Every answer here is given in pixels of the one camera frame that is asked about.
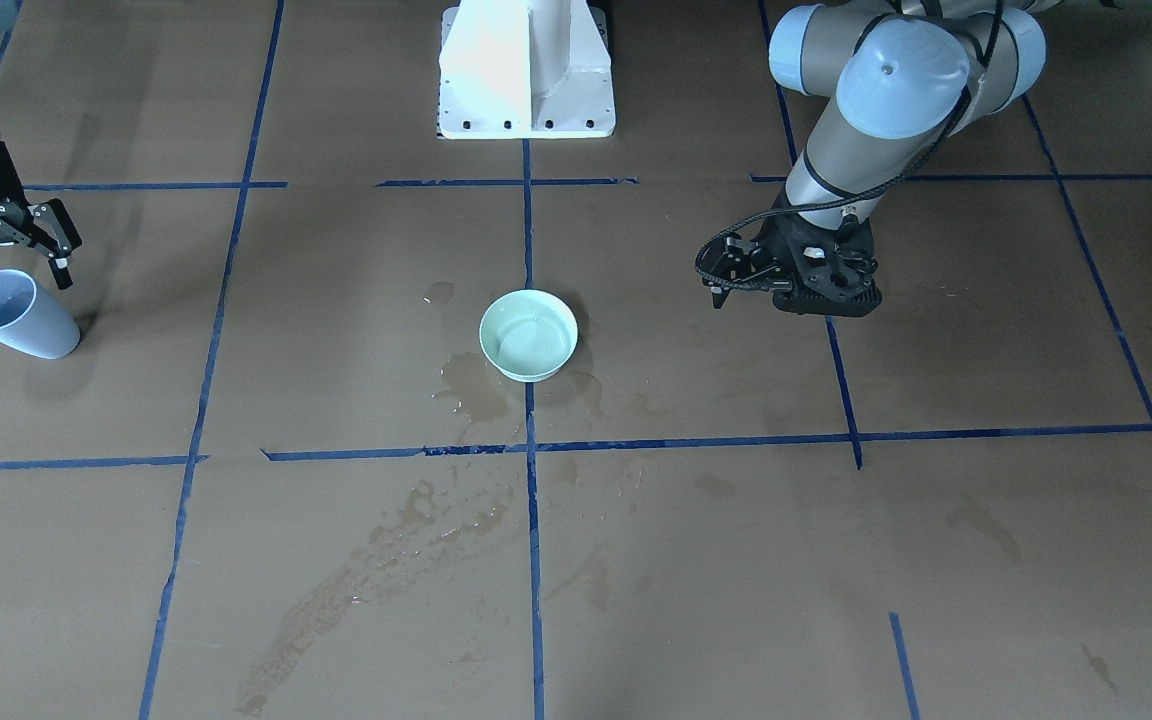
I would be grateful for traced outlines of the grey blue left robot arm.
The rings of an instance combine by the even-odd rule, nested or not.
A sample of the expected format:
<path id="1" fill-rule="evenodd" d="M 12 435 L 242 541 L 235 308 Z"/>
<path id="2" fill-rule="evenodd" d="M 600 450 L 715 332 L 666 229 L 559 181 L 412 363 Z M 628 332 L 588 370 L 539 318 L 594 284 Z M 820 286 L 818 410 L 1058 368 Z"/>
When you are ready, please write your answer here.
<path id="1" fill-rule="evenodd" d="M 870 215 L 948 137 L 1005 109 L 1041 76 L 1043 1 L 846 1 L 774 26 L 776 85 L 826 109 L 772 209 L 696 255 L 713 306 L 768 293 L 785 313 L 865 316 L 881 305 Z"/>

